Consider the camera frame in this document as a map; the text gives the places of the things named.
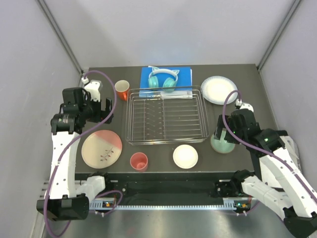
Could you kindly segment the mint green bowl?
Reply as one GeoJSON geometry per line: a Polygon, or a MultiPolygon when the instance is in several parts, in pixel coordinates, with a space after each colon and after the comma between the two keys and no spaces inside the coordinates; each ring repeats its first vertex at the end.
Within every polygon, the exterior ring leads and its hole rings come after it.
{"type": "Polygon", "coordinates": [[[226,130],[223,130],[221,132],[220,139],[215,139],[214,135],[211,136],[211,146],[214,149],[214,151],[220,153],[220,154],[228,154],[231,153],[234,148],[235,144],[227,142],[225,139],[226,136],[226,130]]]}

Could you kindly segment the white blue-rimmed plate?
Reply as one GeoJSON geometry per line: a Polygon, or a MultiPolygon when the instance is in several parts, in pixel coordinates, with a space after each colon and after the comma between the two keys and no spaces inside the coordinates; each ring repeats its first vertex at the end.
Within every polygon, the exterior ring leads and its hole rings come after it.
{"type": "Polygon", "coordinates": [[[216,105],[223,105],[227,96],[235,90],[237,90],[235,83],[223,76],[209,77],[201,84],[203,97],[216,105]]]}

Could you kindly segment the orange white bowl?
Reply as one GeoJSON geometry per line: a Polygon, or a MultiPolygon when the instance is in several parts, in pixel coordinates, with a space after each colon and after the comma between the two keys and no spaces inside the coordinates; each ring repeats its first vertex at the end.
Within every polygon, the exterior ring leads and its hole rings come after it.
{"type": "Polygon", "coordinates": [[[198,153],[193,146],[183,144],[175,148],[173,160],[178,167],[190,169],[198,162],[198,153]]]}

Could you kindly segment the chrome wire dish rack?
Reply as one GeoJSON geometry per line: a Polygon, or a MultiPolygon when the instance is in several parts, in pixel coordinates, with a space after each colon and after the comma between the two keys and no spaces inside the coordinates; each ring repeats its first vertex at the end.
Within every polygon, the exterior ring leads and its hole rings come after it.
{"type": "Polygon", "coordinates": [[[199,143],[209,134],[200,86],[128,91],[125,139],[131,145],[199,143]]]}

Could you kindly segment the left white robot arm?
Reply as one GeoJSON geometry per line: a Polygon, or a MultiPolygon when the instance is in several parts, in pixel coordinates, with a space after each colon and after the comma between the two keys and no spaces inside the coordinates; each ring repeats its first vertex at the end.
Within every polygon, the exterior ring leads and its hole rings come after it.
{"type": "Polygon", "coordinates": [[[112,100],[101,107],[101,85],[67,88],[62,92],[63,103],[51,119],[53,157],[51,175],[45,197],[36,209],[52,221],[84,220],[90,202],[97,194],[108,196],[112,184],[102,176],[92,176],[79,188],[75,187],[76,155],[86,122],[110,123],[113,118],[112,100]]]}

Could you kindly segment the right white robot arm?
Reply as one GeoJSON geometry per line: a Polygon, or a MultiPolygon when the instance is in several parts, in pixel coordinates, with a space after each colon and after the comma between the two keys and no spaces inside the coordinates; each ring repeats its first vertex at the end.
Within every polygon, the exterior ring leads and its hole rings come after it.
{"type": "Polygon", "coordinates": [[[250,195],[272,210],[296,238],[307,238],[317,230],[317,192],[294,165],[282,140],[286,131],[260,129],[254,113],[239,109],[218,117],[214,132],[219,140],[226,131],[225,141],[243,144],[254,156],[253,162],[265,165],[282,187],[270,187],[248,170],[236,171],[229,182],[229,194],[250,195]]]}

